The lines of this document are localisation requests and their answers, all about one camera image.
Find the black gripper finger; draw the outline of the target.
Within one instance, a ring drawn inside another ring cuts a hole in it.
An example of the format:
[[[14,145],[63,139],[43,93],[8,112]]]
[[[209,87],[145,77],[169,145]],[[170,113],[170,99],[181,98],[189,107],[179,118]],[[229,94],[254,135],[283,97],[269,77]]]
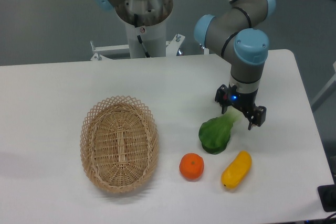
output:
[[[260,127],[266,120],[266,112],[266,107],[256,105],[243,112],[245,118],[249,121],[248,130],[251,130],[254,126]]]
[[[215,102],[219,103],[222,110],[221,114],[225,114],[230,106],[230,100],[228,98],[228,87],[222,84],[216,91]]]

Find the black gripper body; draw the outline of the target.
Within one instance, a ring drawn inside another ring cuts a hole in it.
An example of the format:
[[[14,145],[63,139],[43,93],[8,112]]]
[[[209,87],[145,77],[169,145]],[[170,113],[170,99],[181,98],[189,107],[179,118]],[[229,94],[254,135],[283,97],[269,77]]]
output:
[[[225,111],[232,106],[242,112],[244,116],[254,116],[257,110],[255,105],[258,89],[251,93],[239,93],[235,86],[225,87]]]

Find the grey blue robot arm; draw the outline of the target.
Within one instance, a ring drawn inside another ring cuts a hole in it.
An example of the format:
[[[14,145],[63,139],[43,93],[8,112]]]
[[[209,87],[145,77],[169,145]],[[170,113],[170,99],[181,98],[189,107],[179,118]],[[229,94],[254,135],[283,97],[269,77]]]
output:
[[[132,58],[166,56],[165,26],[172,0],[95,0],[104,10],[114,9],[129,30]],[[249,126],[261,126],[266,108],[257,106],[258,92],[269,39],[256,29],[276,8],[276,0],[228,0],[231,10],[221,17],[204,15],[194,28],[195,40],[231,65],[230,81],[217,89],[215,101],[226,112],[239,110]]]

